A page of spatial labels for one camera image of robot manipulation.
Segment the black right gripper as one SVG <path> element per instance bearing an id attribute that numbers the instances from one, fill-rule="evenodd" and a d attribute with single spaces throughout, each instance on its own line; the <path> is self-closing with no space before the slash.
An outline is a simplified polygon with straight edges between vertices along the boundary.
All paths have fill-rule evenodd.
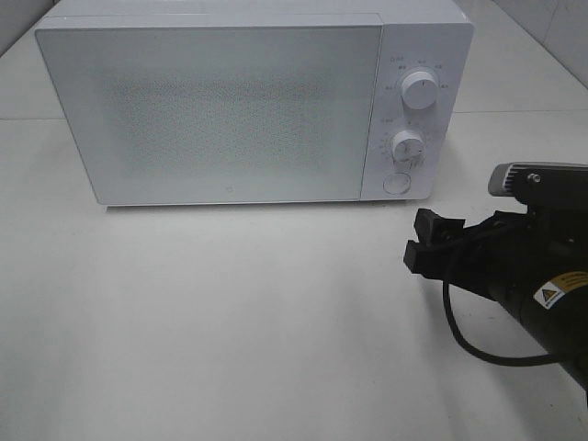
<path id="1" fill-rule="evenodd" d="M 459 255 L 452 278 L 486 299 L 523 299 L 542 287 L 569 292 L 587 286 L 587 213 L 578 209 L 529 209 L 498 212 L 492 228 Z M 418 209 L 403 263 L 412 274 L 442 278 L 463 240 L 464 219 Z"/>

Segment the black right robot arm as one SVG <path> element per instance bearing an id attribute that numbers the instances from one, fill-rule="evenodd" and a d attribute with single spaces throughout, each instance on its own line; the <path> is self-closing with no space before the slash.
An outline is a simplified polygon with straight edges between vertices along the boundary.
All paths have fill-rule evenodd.
<path id="1" fill-rule="evenodd" d="M 587 230 L 571 211 L 496 211 L 477 225 L 418 209 L 415 240 L 403 262 L 411 273 L 442 283 L 450 332 L 466 352 L 497 366 L 560 365 L 587 386 Z M 538 356 L 497 356 L 458 327 L 450 290 L 462 288 L 498 303 L 543 348 Z"/>

